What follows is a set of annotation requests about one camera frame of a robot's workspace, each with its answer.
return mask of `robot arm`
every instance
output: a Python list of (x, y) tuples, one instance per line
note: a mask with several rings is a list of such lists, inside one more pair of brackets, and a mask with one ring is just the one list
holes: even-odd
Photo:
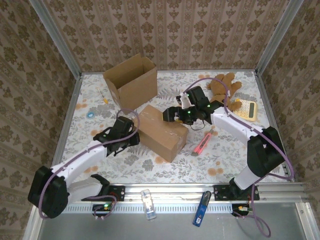
[[(133, 134), (133, 132), (133, 121), (124, 116), (119, 116), (113, 127), (108, 127), (103, 132), (98, 133), (93, 138), (93, 141), (80, 151), (80, 153), (84, 154), (77, 157), (77, 153), (68, 160), (61, 162), (50, 169), (45, 166), (40, 167), (35, 173), (28, 195), (28, 201), (36, 207), (39, 207), (41, 192), (43, 191), (46, 182), (54, 173), (57, 173), (59, 169), (64, 166), (64, 169), (58, 172), (49, 183), (43, 196), (42, 211), (49, 218), (57, 217), (68, 204), (73, 202), (91, 196), (107, 195), (110, 183), (98, 174), (93, 174), (83, 181), (73, 181), (90, 166), (104, 160), (105, 157), (111, 153), (114, 153), (115, 156), (127, 147), (138, 145), (140, 137), (137, 132), (128, 139), (120, 140)], [(112, 140), (120, 141), (111, 144), (106, 143)], [(74, 158), (77, 159), (66, 165), (66, 163)]]
[[(192, 125), (200, 119), (228, 131), (247, 146), (247, 166), (230, 181), (235, 195), (248, 189), (284, 162), (284, 158), (276, 149), (257, 134), (257, 131), (262, 133), (283, 151), (279, 134), (273, 127), (264, 129), (241, 119), (232, 112), (226, 113), (222, 103), (209, 102), (200, 86), (191, 88), (176, 99), (181, 107), (173, 106), (166, 109), (163, 112), (164, 121), (173, 122), (178, 118), (184, 124)], [(245, 127), (237, 120), (252, 128)]]

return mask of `table surface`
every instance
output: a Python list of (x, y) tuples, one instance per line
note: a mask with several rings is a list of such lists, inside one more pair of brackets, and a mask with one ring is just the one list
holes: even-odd
[[(219, 71), (159, 71), (157, 74), (158, 95), (149, 102), (137, 108), (140, 113), (150, 104), (160, 111), (171, 106), (177, 106), (175, 97), (191, 83), (203, 77), (215, 77)], [(242, 82), (231, 100), (240, 98), (257, 102), (258, 114), (256, 125), (268, 127), (269, 121), (253, 72), (236, 72), (235, 80)], [(209, 99), (212, 92), (206, 89), (209, 80), (199, 82)], [(108, 100), (104, 103), (98, 89)], [(62, 161), (83, 149), (93, 136), (116, 120), (119, 107), (112, 100), (107, 84), (102, 74), (84, 75), (81, 92), (73, 114)], [(94, 113), (88, 118), (87, 113)], [(113, 184), (156, 184), (156, 183), (227, 183), (247, 165), (247, 148), (226, 130), (206, 124), (204, 129), (194, 131), (189, 126), (187, 142), (182, 151), (172, 163), (167, 163), (146, 146), (133, 146), (116, 157), (112, 155), (88, 168), (76, 181), (84, 180), (98, 173)], [(203, 127), (202, 121), (192, 126), (194, 129)], [(204, 135), (214, 129), (213, 137), (200, 156), (191, 156), (194, 148)], [(284, 175), (284, 170), (278, 166), (273, 173)], [(263, 182), (283, 182), (279, 178), (266, 177)]]

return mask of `brown cardboard box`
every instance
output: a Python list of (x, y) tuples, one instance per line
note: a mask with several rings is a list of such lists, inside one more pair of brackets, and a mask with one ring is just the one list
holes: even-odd
[(135, 110), (158, 95), (156, 65), (140, 53), (107, 70), (103, 77), (121, 109)]
[(140, 143), (172, 163), (186, 144), (188, 128), (178, 122), (163, 121), (162, 116), (162, 112), (151, 105), (140, 112)]

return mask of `calculator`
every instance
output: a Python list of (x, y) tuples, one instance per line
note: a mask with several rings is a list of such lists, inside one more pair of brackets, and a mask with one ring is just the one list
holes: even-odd
[(243, 99), (236, 98), (236, 102), (241, 102), (241, 108), (235, 110), (233, 113), (244, 120), (255, 122), (257, 121), (258, 105), (254, 101), (247, 101)]

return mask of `stuffed toy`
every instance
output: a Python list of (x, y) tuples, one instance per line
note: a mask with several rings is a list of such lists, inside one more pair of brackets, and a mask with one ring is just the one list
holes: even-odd
[[(218, 74), (215, 76), (216, 79), (221, 80), (223, 83), (225, 83), (230, 90), (230, 97), (227, 99), (226, 106), (230, 111), (235, 111), (239, 108), (241, 108), (242, 103), (240, 101), (230, 102), (230, 98), (235, 94), (235, 92), (242, 87), (242, 83), (240, 81), (236, 81), (232, 83), (232, 80), (235, 79), (235, 74), (233, 72), (229, 72), (226, 75), (224, 74)], [(208, 89), (211, 89), (213, 93), (213, 97), (211, 99), (211, 103), (213, 101), (219, 101), (221, 103), (225, 100), (226, 95), (226, 89), (225, 87), (218, 81), (212, 80), (211, 83), (207, 86)]]

